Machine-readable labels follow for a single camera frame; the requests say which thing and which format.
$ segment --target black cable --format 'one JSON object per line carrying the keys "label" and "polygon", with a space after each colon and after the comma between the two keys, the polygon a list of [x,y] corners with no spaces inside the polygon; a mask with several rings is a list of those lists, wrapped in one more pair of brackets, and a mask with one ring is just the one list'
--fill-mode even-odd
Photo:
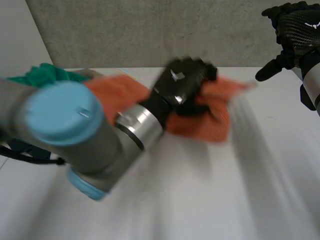
{"label": "black cable", "polygon": [[0,155],[5,156],[7,158],[23,161],[29,164],[37,164],[37,165],[49,165],[49,164],[64,165],[66,163],[66,161],[61,157],[59,157],[56,160],[43,160],[43,159],[26,156],[26,155],[14,152],[3,145],[0,145]]}

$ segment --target orange towel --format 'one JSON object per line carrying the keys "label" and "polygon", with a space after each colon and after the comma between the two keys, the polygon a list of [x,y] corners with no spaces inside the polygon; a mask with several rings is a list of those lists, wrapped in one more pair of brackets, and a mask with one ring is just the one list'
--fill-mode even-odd
{"label": "orange towel", "polygon": [[[118,112],[124,112],[132,105],[145,100],[150,90],[128,75],[97,77],[85,83],[103,105],[106,118],[115,123]],[[218,77],[206,82],[196,101],[210,107],[211,114],[181,117],[172,114],[167,121],[167,131],[174,135],[205,142],[224,142],[228,136],[230,118],[227,110],[229,99],[253,86]]]}

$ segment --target light blue joint cap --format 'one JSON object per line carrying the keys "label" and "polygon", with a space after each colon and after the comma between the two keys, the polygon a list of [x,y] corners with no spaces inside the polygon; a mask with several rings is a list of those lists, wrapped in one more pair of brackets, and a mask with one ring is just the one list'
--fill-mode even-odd
{"label": "light blue joint cap", "polygon": [[99,201],[107,194],[105,191],[102,191],[81,179],[71,167],[68,170],[67,177],[73,186],[93,200]]}
{"label": "light blue joint cap", "polygon": [[31,134],[53,146],[84,142],[97,132],[103,119],[96,96],[72,81],[42,88],[26,103],[25,123]]}

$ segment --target white surface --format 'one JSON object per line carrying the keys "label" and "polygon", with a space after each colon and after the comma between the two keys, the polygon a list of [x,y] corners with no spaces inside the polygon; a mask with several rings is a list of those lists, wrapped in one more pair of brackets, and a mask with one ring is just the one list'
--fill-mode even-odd
{"label": "white surface", "polygon": [[[0,32],[0,77],[19,76],[33,65],[51,63],[24,0],[0,1]],[[57,168],[6,159],[0,157],[0,240],[26,240]]]}
{"label": "white surface", "polygon": [[52,63],[25,0],[0,1],[0,77]]}
{"label": "white surface", "polygon": [[[248,81],[258,68],[219,70]],[[126,71],[150,86],[160,70]],[[247,93],[246,107],[235,99],[232,141],[165,135],[102,202],[61,169],[28,239],[319,239],[319,116],[300,103],[299,86],[284,71]]]}

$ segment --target concrete wall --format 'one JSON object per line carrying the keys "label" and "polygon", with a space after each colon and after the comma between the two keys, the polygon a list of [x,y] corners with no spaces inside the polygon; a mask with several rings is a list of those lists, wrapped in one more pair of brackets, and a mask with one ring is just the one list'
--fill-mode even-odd
{"label": "concrete wall", "polygon": [[65,68],[159,67],[185,55],[247,67],[263,66],[281,50],[261,12],[298,0],[26,2],[53,62]]}

